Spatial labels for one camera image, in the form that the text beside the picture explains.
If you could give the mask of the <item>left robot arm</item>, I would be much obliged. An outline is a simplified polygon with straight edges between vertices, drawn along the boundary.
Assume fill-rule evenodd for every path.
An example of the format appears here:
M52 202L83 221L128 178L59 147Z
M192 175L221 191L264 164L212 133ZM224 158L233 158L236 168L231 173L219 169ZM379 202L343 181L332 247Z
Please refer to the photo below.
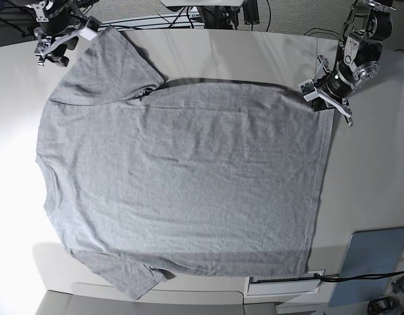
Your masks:
M317 71L299 87L315 112L337 110L353 124L348 97L379 72L383 41L393 31L393 1L354 1L338 36L333 66L323 55L316 58Z

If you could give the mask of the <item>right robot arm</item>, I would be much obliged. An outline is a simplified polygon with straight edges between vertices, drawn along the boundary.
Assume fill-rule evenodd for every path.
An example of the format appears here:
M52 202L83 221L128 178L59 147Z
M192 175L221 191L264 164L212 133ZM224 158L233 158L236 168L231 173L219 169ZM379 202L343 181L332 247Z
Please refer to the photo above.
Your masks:
M38 27L34 29L37 38L35 56L38 65L49 61L66 67L69 58L67 50L74 50L80 37L92 41L98 35L101 22L86 12L96 1L36 0L19 1L18 4L34 11Z

